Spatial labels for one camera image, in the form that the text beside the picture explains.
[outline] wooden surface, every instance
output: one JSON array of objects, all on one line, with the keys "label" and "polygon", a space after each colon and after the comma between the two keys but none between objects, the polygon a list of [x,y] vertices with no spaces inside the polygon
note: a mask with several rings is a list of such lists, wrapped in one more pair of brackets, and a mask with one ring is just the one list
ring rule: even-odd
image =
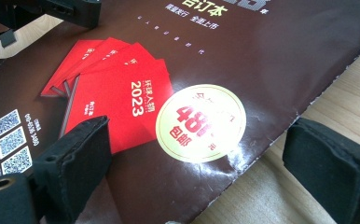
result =
[{"label": "wooden surface", "polygon": [[[44,16],[15,33],[17,43],[0,50],[11,57],[60,23]],[[360,144],[360,57],[302,114]],[[335,223],[283,167],[285,134],[193,224]]]}]

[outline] round sticker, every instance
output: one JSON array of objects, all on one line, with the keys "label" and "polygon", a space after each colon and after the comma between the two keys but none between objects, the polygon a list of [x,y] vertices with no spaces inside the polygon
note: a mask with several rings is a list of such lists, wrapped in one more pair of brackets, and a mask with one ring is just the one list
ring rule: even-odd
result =
[{"label": "round sticker", "polygon": [[242,139],[246,113],[239,98],[216,85],[196,85],[170,97],[159,111],[159,144],[173,158],[217,160]]}]

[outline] stack of red booklets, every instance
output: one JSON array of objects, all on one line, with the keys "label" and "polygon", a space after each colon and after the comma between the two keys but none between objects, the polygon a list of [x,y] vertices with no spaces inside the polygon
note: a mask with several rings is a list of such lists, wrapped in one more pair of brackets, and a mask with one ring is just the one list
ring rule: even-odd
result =
[{"label": "stack of red booklets", "polygon": [[77,41],[41,92],[69,98],[61,135],[108,116],[112,153],[156,139],[157,115],[172,94],[163,60],[115,38]]}]

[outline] price sticker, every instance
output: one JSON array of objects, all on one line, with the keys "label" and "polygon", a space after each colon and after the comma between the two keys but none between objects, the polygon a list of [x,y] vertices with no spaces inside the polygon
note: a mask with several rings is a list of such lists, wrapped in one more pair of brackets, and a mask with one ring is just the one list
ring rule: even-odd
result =
[{"label": "price sticker", "polygon": [[246,127],[239,98],[216,85],[185,88],[159,111],[156,133],[163,150],[187,162],[214,161],[237,148]]}]

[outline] qr code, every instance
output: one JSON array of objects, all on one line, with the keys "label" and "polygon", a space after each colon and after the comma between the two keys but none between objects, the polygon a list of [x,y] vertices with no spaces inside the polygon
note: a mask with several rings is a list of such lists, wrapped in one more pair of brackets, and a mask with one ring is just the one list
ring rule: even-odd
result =
[{"label": "qr code", "polygon": [[26,138],[22,127],[4,136],[0,139],[0,160],[25,143]]},{"label": "qr code", "polygon": [[18,114],[18,110],[15,109],[0,118],[0,136],[19,124],[21,124],[20,115]]},{"label": "qr code", "polygon": [[31,153],[29,148],[25,147],[12,157],[2,162],[3,175],[23,173],[32,166]]}]

